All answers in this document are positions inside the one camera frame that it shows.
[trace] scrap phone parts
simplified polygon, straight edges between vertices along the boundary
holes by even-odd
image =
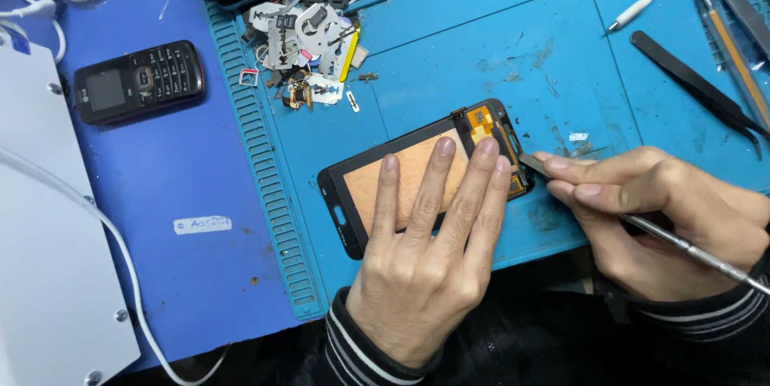
[[[409,220],[411,206],[428,165],[430,154],[436,141],[442,136],[450,136],[455,140],[457,152],[448,174],[434,229],[437,229],[444,220],[444,212],[449,201],[465,174],[476,144],[482,138],[495,138],[500,144],[500,154],[511,161],[509,201],[530,192],[534,187],[533,173],[519,164],[517,155],[521,152],[521,146],[511,127],[505,106],[499,100],[490,98],[475,105],[457,109],[436,122],[319,172],[318,186],[326,201],[337,234],[350,258],[361,260],[369,240],[380,161],[383,157],[390,153],[399,157],[399,204],[396,230],[403,231]]]

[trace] jacket cuff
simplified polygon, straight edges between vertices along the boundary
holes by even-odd
[[[760,260],[749,276],[767,286],[768,278],[763,272],[764,260]],[[628,303],[632,321],[662,327],[688,341],[724,340],[751,326],[768,306],[768,297],[747,283],[722,294],[682,302],[646,301],[632,297],[613,283],[610,286],[611,294]]]
[[[345,308],[350,290],[346,286],[337,292],[326,315],[329,342],[323,357],[327,358],[340,382],[370,386],[410,386],[418,384],[438,366],[443,350],[426,367],[413,369],[399,364],[377,348]]]

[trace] blue silicone repair mat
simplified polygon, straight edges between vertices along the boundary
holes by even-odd
[[[362,0],[359,45],[370,54],[351,69],[337,105],[284,108],[258,87],[238,84],[252,68],[243,19],[207,5],[233,113],[253,166],[294,314],[323,314],[353,281],[350,260],[321,193],[319,170],[485,98],[506,106],[525,151],[605,158],[646,144],[731,183],[770,187],[770,158],[702,109],[629,42],[644,30],[671,53],[741,101],[715,56],[692,0],[654,0],[630,25],[603,37],[636,0]],[[355,80],[358,73],[379,80]],[[762,84],[767,76],[758,72]],[[571,134],[584,140],[571,141]],[[770,150],[762,145],[763,154]],[[508,203],[494,268],[585,243],[571,214],[543,183]]]

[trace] black phone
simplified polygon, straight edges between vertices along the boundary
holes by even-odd
[[[203,95],[203,67],[187,40],[123,55],[75,72],[83,122],[108,124]]]
[[[318,173],[318,187],[337,235],[350,258],[361,260],[369,241],[377,197],[377,178],[385,154],[395,154],[401,162],[399,217],[396,221],[396,231],[399,232],[406,229],[419,184],[428,167],[428,159],[436,141],[442,136],[454,139],[457,152],[444,186],[444,197],[441,199],[434,229],[439,228],[443,222],[444,212],[460,185],[470,155],[482,138],[497,140],[500,154],[511,161],[509,201],[529,193],[534,187],[532,170],[518,161],[521,145],[503,103],[488,98],[457,109],[436,122],[347,158]]]

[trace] black tweezers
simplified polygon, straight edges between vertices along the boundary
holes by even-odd
[[[770,142],[770,132],[766,131],[760,125],[755,123],[754,120],[747,117],[737,103],[719,91],[717,87],[705,80],[703,76],[695,73],[695,71],[689,68],[685,63],[679,61],[677,57],[671,55],[669,51],[665,50],[643,31],[638,30],[630,35],[630,42],[642,51],[642,53],[647,55],[647,57],[662,70],[669,74],[669,76],[674,79],[679,86],[690,93],[701,106],[706,108],[711,114],[714,114],[714,116],[719,118],[719,120],[725,123],[729,128],[746,136],[746,138],[754,144],[759,160],[762,160],[762,149],[759,147],[759,141],[748,131],[748,129],[762,135],[768,142]]]

